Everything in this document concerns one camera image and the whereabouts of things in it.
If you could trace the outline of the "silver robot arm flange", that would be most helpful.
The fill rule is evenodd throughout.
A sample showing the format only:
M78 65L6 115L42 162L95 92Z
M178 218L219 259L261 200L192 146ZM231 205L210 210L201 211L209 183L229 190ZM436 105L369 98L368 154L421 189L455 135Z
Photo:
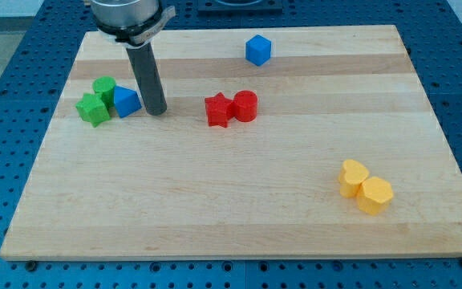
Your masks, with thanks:
M129 47L149 44L176 16L176 7L160 0L90 0L99 31Z

